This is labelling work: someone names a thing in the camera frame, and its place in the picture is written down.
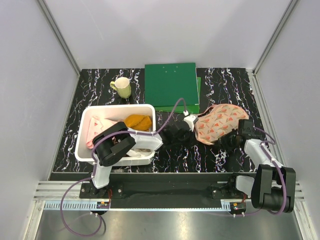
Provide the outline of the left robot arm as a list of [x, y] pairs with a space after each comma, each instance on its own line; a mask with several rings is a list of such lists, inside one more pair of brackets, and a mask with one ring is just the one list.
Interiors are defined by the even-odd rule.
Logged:
[[124, 122], [116, 123], [93, 139], [91, 157], [94, 165], [90, 192], [97, 198], [103, 198], [108, 193], [112, 167], [130, 150], [157, 151], [184, 143], [193, 133], [194, 127], [185, 121], [151, 132], [128, 128]]

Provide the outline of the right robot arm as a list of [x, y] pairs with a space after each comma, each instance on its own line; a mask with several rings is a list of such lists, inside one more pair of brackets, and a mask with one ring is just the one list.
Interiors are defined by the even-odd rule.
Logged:
[[219, 145], [225, 151], [243, 148], [257, 167], [255, 176], [233, 174], [227, 185], [228, 195], [239, 198], [245, 194], [252, 206], [273, 215], [291, 213], [295, 205], [296, 172], [283, 166], [268, 150], [266, 144], [275, 145], [276, 140], [264, 130], [235, 130], [220, 137]]

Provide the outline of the orange bra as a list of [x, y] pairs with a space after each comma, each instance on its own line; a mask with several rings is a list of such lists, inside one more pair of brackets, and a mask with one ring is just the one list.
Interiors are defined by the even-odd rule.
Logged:
[[124, 120], [128, 128], [148, 132], [152, 127], [152, 120], [148, 115], [132, 114]]

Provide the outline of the white bra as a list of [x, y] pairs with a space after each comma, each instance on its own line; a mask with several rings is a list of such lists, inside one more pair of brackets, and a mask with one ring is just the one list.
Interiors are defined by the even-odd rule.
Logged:
[[142, 158], [142, 157], [147, 157], [152, 153], [153, 153], [153, 151], [150, 150], [150, 149], [138, 149], [138, 148], [136, 148], [136, 149], [130, 149], [127, 152], [127, 155], [129, 157], [132, 157], [132, 158]]

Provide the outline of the white plastic bin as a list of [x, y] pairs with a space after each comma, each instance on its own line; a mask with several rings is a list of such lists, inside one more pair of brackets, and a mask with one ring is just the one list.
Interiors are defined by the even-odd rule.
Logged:
[[108, 119], [112, 121], [121, 121], [133, 114], [150, 116], [152, 121], [150, 131], [152, 132], [156, 130], [156, 112], [154, 107], [150, 104], [98, 105], [87, 107], [81, 116], [74, 151], [75, 158], [79, 162], [87, 162], [91, 165], [94, 162], [91, 157], [92, 150], [89, 149], [86, 144], [92, 117], [99, 117], [101, 119]]

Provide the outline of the green folder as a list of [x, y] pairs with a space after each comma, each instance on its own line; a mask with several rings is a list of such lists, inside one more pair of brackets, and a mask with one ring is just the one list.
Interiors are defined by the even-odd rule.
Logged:
[[191, 114], [200, 113], [200, 87], [194, 62], [146, 64], [144, 102], [157, 111], [170, 112], [183, 98]]

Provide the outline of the pale green mug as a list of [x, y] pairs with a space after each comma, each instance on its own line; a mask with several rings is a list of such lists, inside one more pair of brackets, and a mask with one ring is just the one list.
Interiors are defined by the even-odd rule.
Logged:
[[131, 96], [130, 80], [127, 77], [119, 77], [115, 81], [111, 81], [109, 85], [112, 89], [117, 91], [121, 98], [128, 99]]

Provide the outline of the light pink floral garment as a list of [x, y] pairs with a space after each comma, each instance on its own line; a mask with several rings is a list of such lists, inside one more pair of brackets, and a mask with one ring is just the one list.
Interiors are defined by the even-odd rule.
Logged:
[[90, 119], [89, 127], [86, 136], [86, 147], [92, 149], [94, 147], [93, 139], [101, 134], [103, 131], [115, 125], [117, 121], [109, 120], [106, 118], [101, 118], [98, 116], [93, 116]]

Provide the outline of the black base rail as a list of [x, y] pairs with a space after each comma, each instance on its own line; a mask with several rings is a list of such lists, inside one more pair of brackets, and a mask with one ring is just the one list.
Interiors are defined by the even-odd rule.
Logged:
[[231, 187], [235, 173], [112, 173], [109, 184], [97, 189], [81, 184], [81, 199], [111, 198], [112, 209], [213, 209], [221, 200], [245, 199]]

